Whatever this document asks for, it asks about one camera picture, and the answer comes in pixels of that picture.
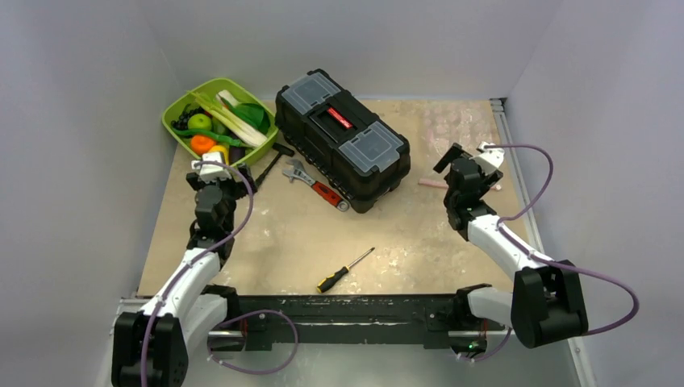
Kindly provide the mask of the toy green onion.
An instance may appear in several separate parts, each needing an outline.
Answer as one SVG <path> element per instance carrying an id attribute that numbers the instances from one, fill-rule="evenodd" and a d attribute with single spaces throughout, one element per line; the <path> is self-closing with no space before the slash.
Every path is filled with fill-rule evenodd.
<path id="1" fill-rule="evenodd" d="M 264 134 L 239 118 L 221 103 L 209 98 L 206 94 L 190 91 L 189 95 L 204 110 L 213 117 L 216 117 L 227 129 L 237 135 L 244 144 L 252 148 L 258 148 L 267 141 L 267 137 Z"/>

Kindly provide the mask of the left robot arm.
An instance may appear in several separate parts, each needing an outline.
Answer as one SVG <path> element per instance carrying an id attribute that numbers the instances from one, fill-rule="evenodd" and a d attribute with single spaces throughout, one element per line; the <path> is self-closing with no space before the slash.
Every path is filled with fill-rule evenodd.
<path id="1" fill-rule="evenodd" d="M 232 290 L 210 286 L 227 262 L 234 237 L 236 204 L 257 191 L 247 165 L 204 165 L 187 173 L 195 192 L 194 221 L 186 251 L 162 288 L 136 311 L 124 311 L 113 328 L 113 386 L 180 386 L 190 353 L 216 325 L 240 321 Z"/>

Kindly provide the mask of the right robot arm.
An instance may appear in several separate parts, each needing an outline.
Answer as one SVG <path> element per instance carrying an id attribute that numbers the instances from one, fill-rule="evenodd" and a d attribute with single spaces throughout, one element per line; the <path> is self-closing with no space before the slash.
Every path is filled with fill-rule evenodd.
<path id="1" fill-rule="evenodd" d="M 589 324 L 574 265 L 536 251 L 483 199 L 502 178 L 503 159 L 503 150 L 488 143 L 475 156 L 453 144 L 433 168 L 447 173 L 444 207 L 450 227 L 487 254 L 514 284 L 510 293 L 488 284 L 459 289 L 454 320 L 464 328 L 483 319 L 497 322 L 512 329 L 527 348 L 584 335 Z"/>

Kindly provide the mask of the clear zip top bag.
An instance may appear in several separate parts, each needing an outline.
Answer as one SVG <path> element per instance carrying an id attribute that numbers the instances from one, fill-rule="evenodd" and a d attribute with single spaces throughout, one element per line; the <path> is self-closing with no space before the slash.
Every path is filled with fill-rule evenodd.
<path id="1" fill-rule="evenodd" d="M 428 103 L 419 116 L 417 144 L 412 151 L 419 171 L 418 184 L 445 189 L 444 178 L 433 166 L 456 143 L 473 156 L 487 153 L 483 144 L 498 142 L 494 114 L 488 102 Z"/>

